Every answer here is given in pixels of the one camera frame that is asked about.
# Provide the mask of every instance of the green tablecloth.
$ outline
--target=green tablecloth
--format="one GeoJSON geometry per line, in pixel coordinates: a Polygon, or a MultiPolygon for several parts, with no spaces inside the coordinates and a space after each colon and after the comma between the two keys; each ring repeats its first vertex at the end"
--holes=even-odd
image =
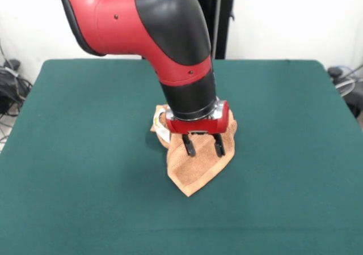
{"type": "Polygon", "coordinates": [[[233,161],[187,198],[146,61],[48,61],[0,156],[0,254],[362,254],[363,135],[313,61],[217,61],[233,161]]]}

